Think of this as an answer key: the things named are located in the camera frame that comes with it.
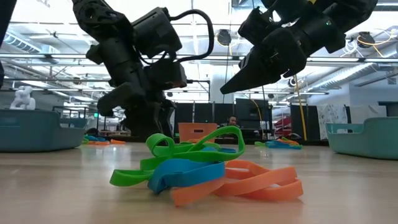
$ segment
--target wooden table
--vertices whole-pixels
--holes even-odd
[[[300,200],[267,203],[215,196],[175,208],[145,184],[109,184],[113,169],[138,168],[145,145],[83,146],[59,152],[0,154],[0,223],[397,223],[398,162],[334,154],[327,147],[268,151],[248,146],[242,159],[268,168],[295,166]]]

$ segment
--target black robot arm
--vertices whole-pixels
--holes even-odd
[[[253,9],[238,30],[254,47],[239,63],[241,70],[221,88],[223,94],[274,83],[281,75],[295,75],[322,47],[329,53],[343,48],[344,33],[368,19],[377,4],[377,0],[262,2],[268,10]],[[274,22],[273,11],[281,21]]]
[[[86,57],[104,63],[111,76],[109,84],[114,87],[98,100],[99,113],[112,116],[113,108],[120,106],[126,115],[123,124],[133,134],[146,138],[164,133],[171,137],[170,115],[175,105],[165,98],[164,90],[187,85],[181,62],[205,58],[213,51],[210,18],[196,9],[171,17],[167,8],[157,7],[130,23],[104,0],[73,0],[73,12],[79,26],[99,43],[90,47]],[[190,14],[199,14],[208,23],[208,50],[176,60],[182,44],[170,21]],[[162,58],[154,63],[142,57],[153,58],[162,52]]]

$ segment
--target pile of rubber bands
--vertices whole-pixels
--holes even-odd
[[[238,150],[207,142],[222,134],[237,135]],[[160,146],[164,141],[167,146]],[[196,144],[175,144],[163,134],[153,134],[146,144],[154,157],[141,160],[139,170],[114,170],[111,184],[127,187],[148,181],[148,188],[155,194],[171,189],[176,206],[211,194],[265,201],[294,200],[303,194],[293,167],[269,170],[237,160],[245,146],[241,131],[234,126],[217,129]]]
[[[277,140],[263,142],[255,142],[254,145],[256,146],[265,146],[270,149],[302,149],[303,146],[300,145],[298,142],[289,140],[285,137],[282,137]]]
[[[110,144],[125,144],[126,142],[124,141],[118,141],[111,139],[110,141],[107,141],[105,138],[96,138],[94,136],[88,136],[85,135],[83,138],[82,144],[91,144],[91,145],[97,145],[97,146],[107,146]]]

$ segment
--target green rubber band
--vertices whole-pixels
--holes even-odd
[[[82,144],[88,144],[89,140],[87,138],[83,138]]]
[[[267,145],[264,142],[255,142],[254,143],[255,146],[264,146],[267,147]]]
[[[149,180],[153,170],[114,170],[109,183],[119,187],[128,187]]]
[[[222,134],[235,134],[238,137],[237,152],[201,151],[207,146],[215,146],[215,148],[221,149],[218,144],[206,143],[206,141]],[[166,141],[168,146],[158,146],[162,141]],[[109,181],[111,184],[126,187],[149,180],[152,177],[154,169],[167,159],[190,159],[195,162],[230,161],[238,158],[245,150],[242,132],[234,126],[217,129],[196,144],[175,144],[172,138],[164,134],[151,135],[147,139],[146,144],[155,157],[141,160],[140,170],[114,170]]]
[[[223,134],[235,134],[238,137],[237,152],[230,153],[219,151],[201,151],[204,147],[208,146],[208,143],[206,143],[206,141]],[[169,146],[157,146],[158,143],[162,141],[167,141]],[[238,158],[241,154],[244,153],[244,141],[242,132],[239,128],[234,126],[227,126],[217,129],[216,131],[213,131],[211,134],[204,137],[198,143],[192,145],[180,145],[179,147],[175,147],[175,144],[169,143],[171,141],[171,138],[163,134],[155,134],[153,138],[152,136],[149,137],[146,143],[155,158],[141,160],[140,168],[142,170],[155,169],[160,163],[169,158],[189,159],[195,162],[230,161]]]

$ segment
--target plastic tub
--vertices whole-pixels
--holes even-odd
[[[197,142],[201,138],[209,135],[217,129],[215,123],[179,123],[178,131],[180,132],[180,142],[191,141]]]
[[[61,128],[60,123],[74,128]],[[0,110],[0,152],[45,152],[78,147],[86,119],[60,119],[53,111]]]
[[[398,117],[369,118],[364,124],[326,124],[329,145],[337,153],[398,159]],[[338,133],[338,130],[352,133]]]

